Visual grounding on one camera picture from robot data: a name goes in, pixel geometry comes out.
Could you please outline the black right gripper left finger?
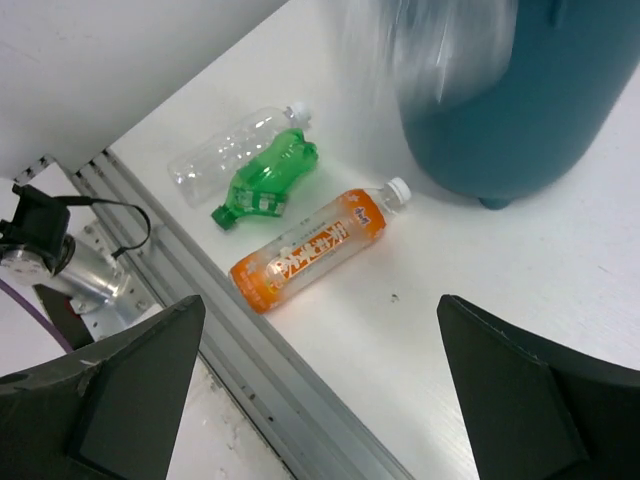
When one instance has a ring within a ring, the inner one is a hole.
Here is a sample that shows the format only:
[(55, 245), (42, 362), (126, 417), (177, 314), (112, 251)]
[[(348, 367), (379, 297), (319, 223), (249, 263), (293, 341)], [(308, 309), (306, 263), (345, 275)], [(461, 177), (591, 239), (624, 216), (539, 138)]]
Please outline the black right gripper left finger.
[(4, 479), (163, 479), (205, 320), (198, 295), (1, 379)]

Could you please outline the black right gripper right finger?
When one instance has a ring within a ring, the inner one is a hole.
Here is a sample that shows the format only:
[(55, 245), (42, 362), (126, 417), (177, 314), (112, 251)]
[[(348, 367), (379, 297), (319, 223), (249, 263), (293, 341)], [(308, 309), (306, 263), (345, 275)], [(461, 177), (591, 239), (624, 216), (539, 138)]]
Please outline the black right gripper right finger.
[(638, 478), (638, 371), (459, 296), (442, 296), (437, 317), (480, 478)]

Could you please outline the orange bottle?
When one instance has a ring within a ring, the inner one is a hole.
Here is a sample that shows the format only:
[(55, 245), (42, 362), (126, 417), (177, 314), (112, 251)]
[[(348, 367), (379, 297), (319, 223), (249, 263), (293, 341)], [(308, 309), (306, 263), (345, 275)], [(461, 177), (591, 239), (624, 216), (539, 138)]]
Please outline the orange bottle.
[(411, 196), (399, 177), (348, 190), (241, 259), (229, 279), (254, 312), (267, 313), (375, 243)]

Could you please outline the clear bottle white cap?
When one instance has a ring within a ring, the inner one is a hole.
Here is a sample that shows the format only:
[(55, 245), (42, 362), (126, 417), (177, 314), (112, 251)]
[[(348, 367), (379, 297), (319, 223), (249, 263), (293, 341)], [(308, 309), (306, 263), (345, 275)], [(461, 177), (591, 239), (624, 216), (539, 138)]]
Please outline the clear bottle white cap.
[(515, 43), (515, 1), (344, 1), (342, 37), (374, 98), (393, 95), (406, 137), (492, 88)]

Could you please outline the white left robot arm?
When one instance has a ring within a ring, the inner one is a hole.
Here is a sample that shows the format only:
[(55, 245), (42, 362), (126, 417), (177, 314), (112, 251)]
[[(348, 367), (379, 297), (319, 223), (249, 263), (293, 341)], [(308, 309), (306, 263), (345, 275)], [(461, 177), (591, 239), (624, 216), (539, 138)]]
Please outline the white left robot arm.
[(52, 275), (60, 273), (76, 248), (68, 233), (74, 196), (52, 197), (17, 184), (12, 192), (19, 201), (12, 220), (1, 220), (1, 259), (13, 251), (25, 251), (35, 254)]

